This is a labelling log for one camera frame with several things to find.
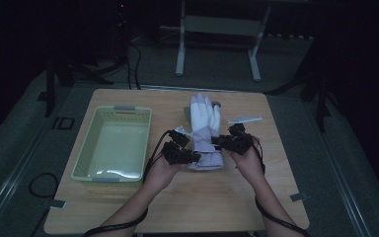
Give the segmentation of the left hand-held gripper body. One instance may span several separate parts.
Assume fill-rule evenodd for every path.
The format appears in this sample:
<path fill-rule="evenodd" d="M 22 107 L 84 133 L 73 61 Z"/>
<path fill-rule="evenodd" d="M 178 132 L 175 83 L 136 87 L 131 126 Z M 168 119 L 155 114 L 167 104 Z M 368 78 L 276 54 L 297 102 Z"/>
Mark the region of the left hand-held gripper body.
<path fill-rule="evenodd" d="M 164 143 L 161 150 L 164 158 L 170 165 L 174 164 L 189 164 L 192 162 L 192 153 L 186 149 L 190 140 L 182 133 L 175 130 L 166 132 L 171 140 Z"/>

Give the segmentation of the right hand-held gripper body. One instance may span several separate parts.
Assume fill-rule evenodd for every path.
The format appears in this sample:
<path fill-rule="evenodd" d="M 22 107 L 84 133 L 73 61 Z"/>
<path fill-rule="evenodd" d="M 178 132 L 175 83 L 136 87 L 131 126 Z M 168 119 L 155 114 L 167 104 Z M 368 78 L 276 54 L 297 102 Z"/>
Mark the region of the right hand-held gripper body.
<path fill-rule="evenodd" d="M 253 137 L 246 132 L 245 123 L 261 120 L 262 117 L 236 117 L 229 119 L 230 137 L 224 143 L 226 150 L 244 155 L 254 145 Z"/>

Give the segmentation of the lilac glove with white back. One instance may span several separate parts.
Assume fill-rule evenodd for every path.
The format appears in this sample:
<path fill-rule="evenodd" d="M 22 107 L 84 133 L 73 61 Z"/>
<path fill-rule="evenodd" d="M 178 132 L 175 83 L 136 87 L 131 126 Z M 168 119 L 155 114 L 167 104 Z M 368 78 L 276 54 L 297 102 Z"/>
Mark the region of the lilac glove with white back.
<path fill-rule="evenodd" d="M 202 94 L 192 96 L 189 101 L 191 115 L 192 150 L 201 157 L 197 163 L 188 164 L 196 171 L 211 171 L 224 167 L 220 150 L 216 150 L 211 137 L 220 135 L 221 109 L 213 107 L 211 100 Z"/>

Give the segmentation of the person's left hand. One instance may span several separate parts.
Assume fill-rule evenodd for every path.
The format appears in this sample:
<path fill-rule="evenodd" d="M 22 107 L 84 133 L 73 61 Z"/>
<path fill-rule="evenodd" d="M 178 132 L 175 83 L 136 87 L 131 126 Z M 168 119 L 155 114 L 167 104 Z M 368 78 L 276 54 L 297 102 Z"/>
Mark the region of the person's left hand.
<path fill-rule="evenodd" d="M 163 154 L 158 154 L 152 162 L 152 166 L 143 184 L 143 190 L 150 196 L 155 196 L 163 191 L 173 181 L 185 165 L 170 165 Z"/>

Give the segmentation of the person's right hand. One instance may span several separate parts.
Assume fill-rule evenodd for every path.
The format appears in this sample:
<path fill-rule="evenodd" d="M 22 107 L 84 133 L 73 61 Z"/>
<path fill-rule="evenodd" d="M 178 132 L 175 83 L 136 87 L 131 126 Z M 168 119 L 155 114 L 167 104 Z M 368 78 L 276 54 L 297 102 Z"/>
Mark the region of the person's right hand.
<path fill-rule="evenodd" d="M 254 148 L 250 148 L 244 155 L 231 152 L 230 156 L 236 168 L 253 188 L 259 187 L 265 181 L 263 168 Z"/>

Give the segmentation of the pale green plastic basket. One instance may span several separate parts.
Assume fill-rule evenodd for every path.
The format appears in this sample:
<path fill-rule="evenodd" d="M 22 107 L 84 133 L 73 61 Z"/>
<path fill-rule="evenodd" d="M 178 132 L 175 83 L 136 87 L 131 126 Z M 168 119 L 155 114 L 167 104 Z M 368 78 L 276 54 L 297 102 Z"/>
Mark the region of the pale green plastic basket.
<path fill-rule="evenodd" d="M 80 182 L 141 183 L 151 118 L 150 108 L 97 107 L 71 178 Z"/>

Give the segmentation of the black tripod stand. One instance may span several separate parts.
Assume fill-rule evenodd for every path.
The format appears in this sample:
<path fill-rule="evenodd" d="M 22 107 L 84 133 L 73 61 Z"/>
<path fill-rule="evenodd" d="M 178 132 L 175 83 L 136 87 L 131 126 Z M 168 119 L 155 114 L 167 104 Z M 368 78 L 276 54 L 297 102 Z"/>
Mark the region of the black tripod stand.
<path fill-rule="evenodd" d="M 38 100 L 46 102 L 46 110 L 44 116 L 48 118 L 53 109 L 55 108 L 55 76 L 66 73 L 69 68 L 79 71 L 87 78 L 90 78 L 101 84 L 111 84 L 111 81 L 108 81 L 102 77 L 103 74 L 112 72 L 119 68 L 118 63 L 97 70 L 91 70 L 83 64 L 75 61 L 72 58 L 69 58 L 64 55 L 53 56 L 46 64 L 45 69 L 45 85 L 46 90 L 41 92 L 38 96 Z"/>
<path fill-rule="evenodd" d="M 325 132 L 325 118 L 331 115 L 326 106 L 326 101 L 333 100 L 328 95 L 329 80 L 326 76 L 321 76 L 317 73 L 309 73 L 305 76 L 295 77 L 293 80 L 277 87 L 276 89 L 265 91 L 265 95 L 276 96 L 299 86 L 300 84 L 304 84 L 304 88 L 300 93 L 300 99 L 303 102 L 311 102 L 314 98 L 317 98 L 315 121 L 318 129 L 321 132 Z"/>

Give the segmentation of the white metal stand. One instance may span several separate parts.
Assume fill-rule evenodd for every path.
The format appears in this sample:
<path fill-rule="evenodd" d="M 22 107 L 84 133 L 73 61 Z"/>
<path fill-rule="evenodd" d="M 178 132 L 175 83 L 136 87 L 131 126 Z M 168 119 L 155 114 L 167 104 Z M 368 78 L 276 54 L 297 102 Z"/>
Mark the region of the white metal stand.
<path fill-rule="evenodd" d="M 248 62 L 254 81 L 261 81 L 259 50 L 269 34 L 284 35 L 308 0 L 165 0 L 167 13 L 174 13 L 173 26 L 179 31 L 175 74 L 186 69 L 188 34 L 219 37 L 241 37 L 252 40 L 248 46 Z"/>

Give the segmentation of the dark device with red light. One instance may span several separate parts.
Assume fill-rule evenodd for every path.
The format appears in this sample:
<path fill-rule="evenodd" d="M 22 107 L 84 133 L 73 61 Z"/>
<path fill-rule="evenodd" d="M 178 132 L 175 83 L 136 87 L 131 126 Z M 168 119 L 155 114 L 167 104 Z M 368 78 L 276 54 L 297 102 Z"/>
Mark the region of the dark device with red light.
<path fill-rule="evenodd" d="M 129 8 L 125 0 L 114 0 L 114 55 L 125 62 L 128 49 Z"/>

